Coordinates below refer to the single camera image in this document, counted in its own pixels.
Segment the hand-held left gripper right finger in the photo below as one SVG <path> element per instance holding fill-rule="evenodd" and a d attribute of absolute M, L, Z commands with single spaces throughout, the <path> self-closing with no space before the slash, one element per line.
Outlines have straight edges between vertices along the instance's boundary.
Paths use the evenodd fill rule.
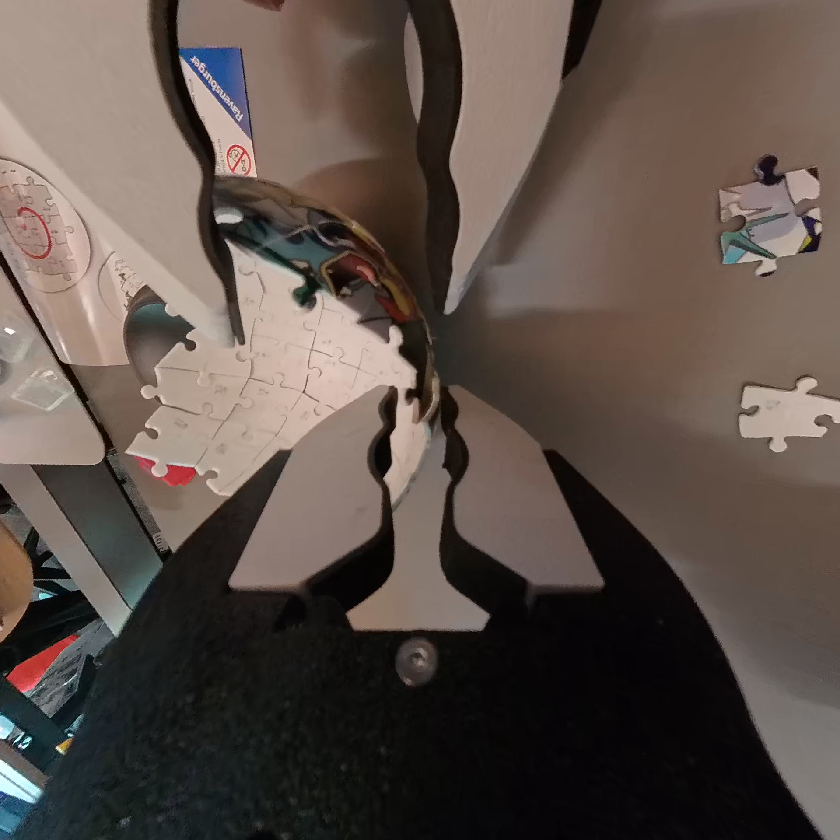
<path fill-rule="evenodd" d="M 442 391 L 440 407 L 447 582 L 489 615 L 600 592 L 602 574 L 538 441 L 462 386 Z"/>

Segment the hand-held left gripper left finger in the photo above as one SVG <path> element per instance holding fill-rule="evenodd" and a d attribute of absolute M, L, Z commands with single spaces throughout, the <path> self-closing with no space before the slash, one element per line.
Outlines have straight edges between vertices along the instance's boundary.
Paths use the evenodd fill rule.
<path fill-rule="evenodd" d="M 329 598 L 345 612 L 394 564 L 390 436 L 398 392 L 378 385 L 297 442 L 228 580 L 234 592 Z"/>

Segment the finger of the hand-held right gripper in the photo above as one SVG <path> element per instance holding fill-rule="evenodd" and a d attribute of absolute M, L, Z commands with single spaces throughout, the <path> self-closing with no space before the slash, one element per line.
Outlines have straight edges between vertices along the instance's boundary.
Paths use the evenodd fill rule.
<path fill-rule="evenodd" d="M 3 156 L 43 175 L 177 314 L 231 347 L 245 331 L 177 8 L 2 2 Z"/>
<path fill-rule="evenodd" d="M 572 1 L 410 1 L 404 48 L 426 183 L 427 271 L 453 313 L 539 151 L 560 94 Z"/>

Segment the partly built puzzle ball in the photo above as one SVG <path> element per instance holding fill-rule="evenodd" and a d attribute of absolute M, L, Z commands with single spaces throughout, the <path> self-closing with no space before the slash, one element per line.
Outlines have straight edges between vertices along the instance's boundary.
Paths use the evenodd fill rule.
<path fill-rule="evenodd" d="M 361 223 L 261 178 L 218 176 L 215 222 L 245 341 L 199 329 L 155 367 L 158 404 L 126 455 L 190 466 L 231 497 L 267 461 L 378 385 L 398 392 L 385 483 L 395 507 L 424 459 L 438 399 L 431 337 L 396 264 Z"/>

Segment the blue puzzle box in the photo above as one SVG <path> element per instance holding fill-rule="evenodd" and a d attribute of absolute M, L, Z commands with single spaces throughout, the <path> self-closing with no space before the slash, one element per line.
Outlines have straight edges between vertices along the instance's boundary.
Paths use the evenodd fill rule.
<path fill-rule="evenodd" d="M 182 73 L 213 146 L 217 175 L 257 177 L 245 67 L 239 47 L 181 47 Z"/>

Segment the black round ball stand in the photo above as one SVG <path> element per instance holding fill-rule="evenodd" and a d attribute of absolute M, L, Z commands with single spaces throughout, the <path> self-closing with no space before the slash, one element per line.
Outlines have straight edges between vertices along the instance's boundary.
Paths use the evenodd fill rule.
<path fill-rule="evenodd" d="M 165 309 L 165 301 L 143 286 L 130 300 L 122 325 L 123 348 L 142 385 L 157 385 L 155 367 L 178 344 L 187 341 L 193 325 Z"/>

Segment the printed loose puzzle piece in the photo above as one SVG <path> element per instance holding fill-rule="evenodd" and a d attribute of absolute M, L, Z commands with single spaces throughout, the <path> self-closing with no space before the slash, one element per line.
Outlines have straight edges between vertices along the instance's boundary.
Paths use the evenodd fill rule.
<path fill-rule="evenodd" d="M 767 154 L 753 166 L 750 182 L 717 193 L 722 224 L 740 225 L 719 237 L 724 266 L 755 264 L 757 277 L 770 277 L 779 261 L 818 251 L 823 218 L 816 204 L 822 182 L 816 166 L 777 171 L 778 158 Z"/>

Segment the white loose puzzle piece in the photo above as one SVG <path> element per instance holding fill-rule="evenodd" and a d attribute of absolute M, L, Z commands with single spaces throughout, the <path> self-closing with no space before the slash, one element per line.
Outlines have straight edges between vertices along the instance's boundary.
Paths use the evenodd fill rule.
<path fill-rule="evenodd" d="M 744 439 L 762 439 L 780 454 L 788 438 L 821 438 L 827 428 L 817 420 L 827 417 L 839 424 L 839 399 L 816 393 L 817 379 L 804 375 L 789 390 L 746 384 L 742 388 L 738 433 Z"/>

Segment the white folded instruction leaflet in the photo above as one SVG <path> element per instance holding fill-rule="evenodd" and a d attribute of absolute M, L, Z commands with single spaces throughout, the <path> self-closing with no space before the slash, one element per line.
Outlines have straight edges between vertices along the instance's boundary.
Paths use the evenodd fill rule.
<path fill-rule="evenodd" d="M 98 236 L 41 174 L 1 160 L 2 252 L 59 360 L 127 365 L 123 324 L 144 288 L 130 263 Z"/>

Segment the small red plastic block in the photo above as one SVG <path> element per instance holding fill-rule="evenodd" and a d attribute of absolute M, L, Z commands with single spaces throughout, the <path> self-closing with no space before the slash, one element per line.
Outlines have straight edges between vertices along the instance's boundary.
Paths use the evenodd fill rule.
<path fill-rule="evenodd" d="M 197 471 L 194 467 L 183 465 L 164 465 L 164 474 L 157 476 L 154 473 L 154 468 L 160 465 L 149 458 L 143 458 L 137 455 L 133 455 L 132 457 L 145 473 L 163 482 L 168 487 L 186 487 L 197 477 Z"/>

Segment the small clear plastic case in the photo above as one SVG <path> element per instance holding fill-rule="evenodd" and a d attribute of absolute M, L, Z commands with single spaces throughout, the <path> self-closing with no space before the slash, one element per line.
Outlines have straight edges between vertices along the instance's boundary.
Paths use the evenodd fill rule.
<path fill-rule="evenodd" d="M 1 362 L 19 364 L 26 361 L 35 337 L 28 320 L 15 311 L 1 310 Z"/>
<path fill-rule="evenodd" d="M 60 371 L 42 366 L 29 373 L 13 389 L 9 398 L 18 404 L 50 413 L 75 395 L 76 389 Z"/>

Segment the white plastic tray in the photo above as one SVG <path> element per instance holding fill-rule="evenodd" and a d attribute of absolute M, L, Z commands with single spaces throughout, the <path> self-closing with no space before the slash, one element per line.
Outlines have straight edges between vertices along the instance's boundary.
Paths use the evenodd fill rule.
<path fill-rule="evenodd" d="M 35 343 L 26 361 L 2 362 L 1 373 L 1 463 L 4 466 L 91 466 L 103 460 L 105 445 L 97 426 L 52 353 L 36 321 L 6 271 L 2 270 L 1 309 L 16 312 L 29 321 Z M 60 371 L 76 389 L 76 395 L 56 410 L 45 413 L 12 401 L 9 397 L 29 373 L 42 366 Z"/>

